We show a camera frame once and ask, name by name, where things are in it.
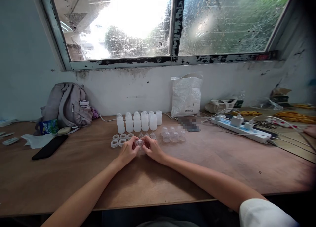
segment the white plastic bag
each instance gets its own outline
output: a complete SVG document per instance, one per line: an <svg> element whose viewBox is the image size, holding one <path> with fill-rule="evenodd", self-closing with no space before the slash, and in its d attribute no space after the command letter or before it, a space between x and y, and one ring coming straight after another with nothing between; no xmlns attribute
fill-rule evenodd
<svg viewBox="0 0 316 227"><path fill-rule="evenodd" d="M171 117L199 114L202 73L190 73L181 78L172 77L171 80L173 82Z"/></svg>

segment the plastic ring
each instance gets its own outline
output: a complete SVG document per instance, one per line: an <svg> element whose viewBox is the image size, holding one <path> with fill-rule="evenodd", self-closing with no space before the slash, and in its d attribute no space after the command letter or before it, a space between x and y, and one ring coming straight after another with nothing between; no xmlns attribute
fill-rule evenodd
<svg viewBox="0 0 316 227"><path fill-rule="evenodd" d="M129 133L129 134L127 135L127 139L130 140L130 139L132 139L133 136L134 136L133 133Z"/></svg>
<svg viewBox="0 0 316 227"><path fill-rule="evenodd" d="M115 147L118 147L119 146L119 141L118 140L113 140L112 142L111 142L111 147L112 148L115 148Z"/></svg>
<svg viewBox="0 0 316 227"><path fill-rule="evenodd" d="M112 137L112 140L119 140L119 134L115 134L115 135Z"/></svg>
<svg viewBox="0 0 316 227"><path fill-rule="evenodd" d="M119 137L120 137L120 139L126 139L127 135L125 133L122 133Z"/></svg>
<svg viewBox="0 0 316 227"><path fill-rule="evenodd" d="M119 144L120 147L122 147L125 142L126 142L126 139L121 139L121 140L118 142L118 144Z"/></svg>

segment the plastic bag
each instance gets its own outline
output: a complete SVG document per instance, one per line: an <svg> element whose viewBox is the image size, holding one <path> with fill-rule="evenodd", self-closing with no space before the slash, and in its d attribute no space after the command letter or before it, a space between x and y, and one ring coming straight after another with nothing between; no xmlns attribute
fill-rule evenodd
<svg viewBox="0 0 316 227"><path fill-rule="evenodd" d="M198 114L201 105L201 72L190 73L181 78L172 77L171 117Z"/></svg>
<svg viewBox="0 0 316 227"><path fill-rule="evenodd" d="M250 107L255 109L264 109L264 110L283 110L283 107L277 103L271 101L267 97L261 97L256 99Z"/></svg>

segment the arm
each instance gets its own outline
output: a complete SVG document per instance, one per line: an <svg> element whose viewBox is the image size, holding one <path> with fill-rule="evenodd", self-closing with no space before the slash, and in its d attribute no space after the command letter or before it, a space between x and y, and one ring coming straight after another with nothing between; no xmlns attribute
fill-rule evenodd
<svg viewBox="0 0 316 227"><path fill-rule="evenodd" d="M138 137L134 136L125 142L119 156L76 191L42 226L81 226L111 179L136 156L139 147L135 147L135 140L138 140Z"/></svg>
<svg viewBox="0 0 316 227"><path fill-rule="evenodd" d="M143 137L142 140L145 142L143 150L152 159L178 171L236 212L239 212L239 207L245 200L252 198L266 200L257 191L230 176L168 156L160 149L157 141L148 136Z"/></svg>

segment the glass pane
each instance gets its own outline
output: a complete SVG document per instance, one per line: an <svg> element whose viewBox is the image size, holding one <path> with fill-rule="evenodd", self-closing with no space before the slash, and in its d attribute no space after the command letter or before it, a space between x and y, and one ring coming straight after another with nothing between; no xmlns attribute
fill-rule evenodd
<svg viewBox="0 0 316 227"><path fill-rule="evenodd" d="M179 55L264 51L287 0L185 0Z"/></svg>
<svg viewBox="0 0 316 227"><path fill-rule="evenodd" d="M169 55L172 0L54 0L72 61Z"/></svg>

